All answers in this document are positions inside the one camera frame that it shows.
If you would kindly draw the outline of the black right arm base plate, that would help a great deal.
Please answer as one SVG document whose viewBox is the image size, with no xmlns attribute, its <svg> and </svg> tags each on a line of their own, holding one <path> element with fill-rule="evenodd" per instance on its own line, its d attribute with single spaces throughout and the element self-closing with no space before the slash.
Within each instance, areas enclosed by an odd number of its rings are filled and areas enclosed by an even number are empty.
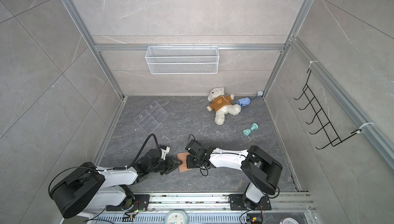
<svg viewBox="0 0 394 224">
<path fill-rule="evenodd" d="M 272 210 L 269 198 L 264 195 L 258 203 L 253 202 L 243 194 L 230 194 L 229 195 L 230 209 L 232 211 L 241 210 Z"/>
</svg>

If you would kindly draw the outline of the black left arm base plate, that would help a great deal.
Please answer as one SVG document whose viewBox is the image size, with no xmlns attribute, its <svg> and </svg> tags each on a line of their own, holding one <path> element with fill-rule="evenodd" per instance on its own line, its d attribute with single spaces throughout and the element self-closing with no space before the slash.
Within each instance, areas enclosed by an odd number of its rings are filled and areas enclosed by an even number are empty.
<svg viewBox="0 0 394 224">
<path fill-rule="evenodd" d="M 133 197 L 127 196 L 119 206 L 107 206 L 106 211 L 144 211 L 149 205 L 149 194 L 137 194 Z"/>
</svg>

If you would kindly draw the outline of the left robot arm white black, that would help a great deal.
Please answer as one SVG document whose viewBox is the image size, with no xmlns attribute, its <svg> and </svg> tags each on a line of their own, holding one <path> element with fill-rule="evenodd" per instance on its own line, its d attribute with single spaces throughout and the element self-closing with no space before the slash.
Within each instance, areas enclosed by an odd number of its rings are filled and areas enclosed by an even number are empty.
<svg viewBox="0 0 394 224">
<path fill-rule="evenodd" d="M 73 167 L 69 175 L 48 188 L 62 217 L 74 217 L 101 207 L 130 210 L 134 208 L 134 193 L 130 186 L 143 181 L 150 173 L 167 175 L 182 161 L 168 155 L 169 148 L 149 150 L 137 156 L 130 165 L 120 168 L 97 167 L 92 162 Z"/>
</svg>

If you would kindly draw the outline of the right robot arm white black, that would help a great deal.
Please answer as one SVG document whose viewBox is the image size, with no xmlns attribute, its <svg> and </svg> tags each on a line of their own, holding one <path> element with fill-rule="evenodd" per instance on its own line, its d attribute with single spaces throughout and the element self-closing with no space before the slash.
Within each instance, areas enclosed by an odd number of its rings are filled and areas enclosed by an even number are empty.
<svg viewBox="0 0 394 224">
<path fill-rule="evenodd" d="M 248 150 L 230 151 L 220 148 L 204 148 L 200 142 L 192 139 L 186 146 L 186 153 L 180 153 L 177 158 L 182 162 L 181 172 L 198 168 L 208 172 L 210 168 L 231 168 L 242 171 L 250 180 L 241 199 L 235 196 L 229 198 L 236 201 L 238 209 L 255 209 L 263 206 L 270 210 L 270 199 L 279 195 L 278 183 L 283 166 L 257 146 Z"/>
</svg>

